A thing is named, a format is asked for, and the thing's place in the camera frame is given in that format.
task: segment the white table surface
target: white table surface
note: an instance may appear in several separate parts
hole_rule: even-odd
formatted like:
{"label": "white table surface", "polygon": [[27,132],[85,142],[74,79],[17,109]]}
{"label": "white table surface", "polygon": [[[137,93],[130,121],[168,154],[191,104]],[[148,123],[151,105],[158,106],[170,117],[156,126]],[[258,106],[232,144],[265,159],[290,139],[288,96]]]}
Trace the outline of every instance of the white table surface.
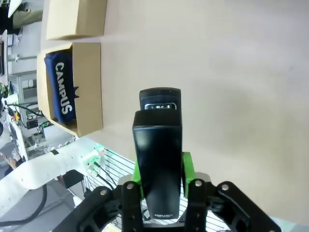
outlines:
{"label": "white table surface", "polygon": [[0,83],[8,85],[8,31],[5,30],[1,35],[1,40],[4,41],[4,75],[0,76]]}
{"label": "white table surface", "polygon": [[9,15],[8,17],[10,18],[14,12],[17,10],[17,8],[20,6],[23,0],[11,0],[10,1],[10,7],[9,7]]}
{"label": "white table surface", "polygon": [[[42,48],[46,41],[45,2]],[[111,0],[102,43],[104,129],[131,160],[139,91],[182,90],[183,150],[214,184],[309,224],[309,1]]]}

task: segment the beige pants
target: beige pants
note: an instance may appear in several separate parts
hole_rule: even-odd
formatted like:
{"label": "beige pants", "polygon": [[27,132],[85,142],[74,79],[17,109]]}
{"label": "beige pants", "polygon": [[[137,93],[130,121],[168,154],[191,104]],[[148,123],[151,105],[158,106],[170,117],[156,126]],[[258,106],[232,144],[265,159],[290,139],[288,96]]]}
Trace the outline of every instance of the beige pants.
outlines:
{"label": "beige pants", "polygon": [[13,28],[22,28],[31,23],[42,21],[43,11],[16,11],[13,14]]}

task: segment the black rectangular object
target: black rectangular object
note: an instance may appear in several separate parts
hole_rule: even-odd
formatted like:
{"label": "black rectangular object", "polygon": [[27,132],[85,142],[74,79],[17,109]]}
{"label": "black rectangular object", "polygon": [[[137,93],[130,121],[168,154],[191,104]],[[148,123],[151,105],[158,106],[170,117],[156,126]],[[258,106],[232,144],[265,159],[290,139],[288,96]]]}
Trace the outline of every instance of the black rectangular object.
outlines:
{"label": "black rectangular object", "polygon": [[28,128],[28,130],[30,130],[30,129],[32,129],[32,128],[35,128],[35,127],[38,127],[38,121],[37,121],[36,119],[27,122],[27,128]]}
{"label": "black rectangular object", "polygon": [[63,176],[58,177],[58,181],[66,188],[71,188],[77,183],[83,181],[84,175],[76,170],[68,171]]}
{"label": "black rectangular object", "polygon": [[140,110],[181,110],[181,90],[178,88],[149,88],[140,92]]}
{"label": "black rectangular object", "polygon": [[0,75],[4,75],[4,42],[0,41]]}
{"label": "black rectangular object", "polygon": [[151,218],[178,218],[183,162],[181,111],[137,111],[133,135]]}

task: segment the screw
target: screw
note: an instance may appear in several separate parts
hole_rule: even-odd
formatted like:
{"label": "screw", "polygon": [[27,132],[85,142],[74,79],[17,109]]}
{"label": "screw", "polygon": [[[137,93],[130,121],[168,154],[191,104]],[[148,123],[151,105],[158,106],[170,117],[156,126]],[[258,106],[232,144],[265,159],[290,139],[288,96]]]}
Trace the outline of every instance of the screw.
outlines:
{"label": "screw", "polygon": [[202,182],[201,182],[200,180],[197,180],[197,181],[195,182],[195,186],[196,186],[196,187],[202,186]]}
{"label": "screw", "polygon": [[128,184],[128,185],[126,186],[127,189],[133,189],[133,187],[134,187],[133,184]]}
{"label": "screw", "polygon": [[102,191],[100,192],[100,194],[101,194],[102,196],[104,196],[106,193],[107,193],[106,190],[102,190]]}
{"label": "screw", "polygon": [[223,191],[227,191],[228,190],[228,185],[227,184],[222,185],[222,190]]}

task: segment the cardboard box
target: cardboard box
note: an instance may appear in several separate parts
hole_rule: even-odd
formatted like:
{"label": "cardboard box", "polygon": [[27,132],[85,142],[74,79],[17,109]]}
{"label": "cardboard box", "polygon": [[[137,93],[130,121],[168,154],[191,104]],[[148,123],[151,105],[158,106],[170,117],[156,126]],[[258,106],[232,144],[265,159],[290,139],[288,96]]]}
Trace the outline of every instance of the cardboard box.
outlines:
{"label": "cardboard box", "polygon": [[[78,87],[75,93],[79,98],[75,99],[76,120],[63,124],[54,115],[52,85],[44,58],[50,52],[71,47],[73,82]],[[37,58],[37,86],[39,109],[56,126],[78,137],[103,128],[100,43],[66,43],[42,51]]]}
{"label": "cardboard box", "polygon": [[106,6],[107,0],[50,0],[46,38],[102,36]]}

